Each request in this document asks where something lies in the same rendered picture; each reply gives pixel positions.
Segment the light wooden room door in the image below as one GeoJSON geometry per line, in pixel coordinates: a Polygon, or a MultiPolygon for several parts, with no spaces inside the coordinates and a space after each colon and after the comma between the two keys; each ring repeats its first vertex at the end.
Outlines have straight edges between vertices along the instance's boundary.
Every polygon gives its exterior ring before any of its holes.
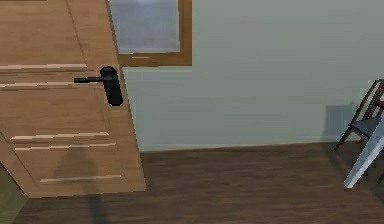
{"type": "Polygon", "coordinates": [[[108,0],[0,0],[0,162],[30,198],[145,190],[108,0]],[[106,66],[121,106],[74,82],[106,66]]]}

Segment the dark wooden chair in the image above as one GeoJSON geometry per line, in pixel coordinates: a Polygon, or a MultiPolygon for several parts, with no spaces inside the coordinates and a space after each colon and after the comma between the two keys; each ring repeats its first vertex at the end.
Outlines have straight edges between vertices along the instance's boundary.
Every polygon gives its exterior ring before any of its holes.
{"type": "Polygon", "coordinates": [[[384,149],[384,79],[373,82],[362,99],[346,131],[336,144],[337,150],[348,137],[355,133],[365,143],[364,149],[344,180],[344,187],[351,189],[384,149]]]}

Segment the wooden framed window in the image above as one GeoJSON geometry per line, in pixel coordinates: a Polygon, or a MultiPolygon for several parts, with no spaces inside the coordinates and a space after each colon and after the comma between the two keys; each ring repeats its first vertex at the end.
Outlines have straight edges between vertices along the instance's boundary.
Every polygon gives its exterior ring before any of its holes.
{"type": "Polygon", "coordinates": [[[108,0],[124,67],[192,65],[192,0],[108,0]]]}

